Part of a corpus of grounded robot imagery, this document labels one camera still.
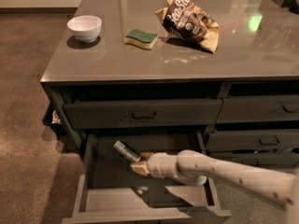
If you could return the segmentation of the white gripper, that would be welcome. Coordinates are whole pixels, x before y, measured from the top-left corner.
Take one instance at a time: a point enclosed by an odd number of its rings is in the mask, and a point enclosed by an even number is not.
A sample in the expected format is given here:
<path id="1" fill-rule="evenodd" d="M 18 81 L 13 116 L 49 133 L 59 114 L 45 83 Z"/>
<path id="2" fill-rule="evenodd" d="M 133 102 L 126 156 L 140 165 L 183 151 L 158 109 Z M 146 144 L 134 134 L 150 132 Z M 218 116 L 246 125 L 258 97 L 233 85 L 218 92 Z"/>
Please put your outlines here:
<path id="1" fill-rule="evenodd" d="M 166 153 L 141 152 L 140 156 L 145 161 L 133 162 L 131 169 L 139 174 L 146 176 L 151 174 L 155 178 L 173 178 L 180 177 L 177 155 L 168 155 Z"/>

